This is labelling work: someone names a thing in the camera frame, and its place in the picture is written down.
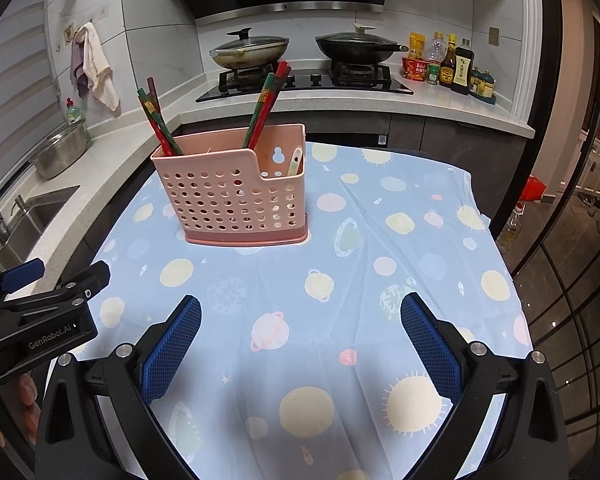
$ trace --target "blue gripper pad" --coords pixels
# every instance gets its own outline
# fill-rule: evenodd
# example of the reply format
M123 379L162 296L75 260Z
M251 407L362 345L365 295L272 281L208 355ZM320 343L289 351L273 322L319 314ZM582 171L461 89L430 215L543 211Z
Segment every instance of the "blue gripper pad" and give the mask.
M420 304L426 308L414 292L404 297L400 308L402 326L438 394L455 404L462 395L460 365Z
M147 406L166 393L201 322L200 302L191 298L145 361L140 395Z
M7 294L13 294L16 290L39 280L44 275L45 264L40 258L35 258L11 270L6 270L0 280L0 288Z

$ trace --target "light switch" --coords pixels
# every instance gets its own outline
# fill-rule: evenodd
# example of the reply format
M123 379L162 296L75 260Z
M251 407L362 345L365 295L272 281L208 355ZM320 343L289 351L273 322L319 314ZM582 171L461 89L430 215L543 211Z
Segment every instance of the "light switch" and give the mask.
M499 46L500 44L500 29L495 27L489 27L489 44L493 46Z

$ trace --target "keyhole-shaped hole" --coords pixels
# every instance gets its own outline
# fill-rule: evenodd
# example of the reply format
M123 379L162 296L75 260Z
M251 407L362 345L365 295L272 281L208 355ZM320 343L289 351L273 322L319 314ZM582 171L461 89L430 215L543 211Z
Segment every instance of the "keyhole-shaped hole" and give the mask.
M285 155L282 153L282 148L274 148L273 156L271 158L276 164L282 164L285 161Z

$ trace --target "human hand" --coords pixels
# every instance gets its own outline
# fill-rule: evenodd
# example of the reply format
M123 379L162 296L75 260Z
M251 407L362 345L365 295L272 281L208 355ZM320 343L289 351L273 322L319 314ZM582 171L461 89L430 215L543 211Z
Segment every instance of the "human hand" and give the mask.
M40 421L40 407L36 404L38 390L36 383L29 374L21 375L17 379L18 396L21 402L26 406L24 412L24 425L27 428L27 438L30 443L36 445L36 433L38 432L38 423ZM0 447L4 447L6 441L0 431Z

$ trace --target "green chopstick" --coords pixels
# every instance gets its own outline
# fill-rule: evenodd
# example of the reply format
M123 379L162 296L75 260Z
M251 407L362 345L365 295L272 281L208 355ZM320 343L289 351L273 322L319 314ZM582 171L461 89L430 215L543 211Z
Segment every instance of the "green chopstick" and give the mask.
M271 90L271 86L273 85L273 79L275 78L275 76L276 75L273 72L269 72L267 74L267 78L264 80L264 85L262 85L262 91L260 92L260 96L256 101L256 107L253 111L253 115L251 116L249 129L247 130L247 134L244 136L244 142L242 144L243 149L248 147L249 142L251 141L251 137L253 137L253 131L256 128L256 124L258 123L258 116L260 115L260 110L262 110L262 105L267 99L267 95L269 95L269 91Z
M151 115L152 119L155 121L155 123L160 128L160 131L164 134L164 137L167 139L167 142L171 145L171 147L173 148L173 151L176 153L176 155L184 155L184 152L180 149L180 146L178 146L178 143L175 141L175 139L171 135L171 132L167 128L167 125L164 124L164 121L162 120L161 115L155 109L154 104L147 97L147 94L144 92L144 89L142 89L142 88L138 89L138 97L141 99L142 103L146 107L146 110L149 112L149 115Z

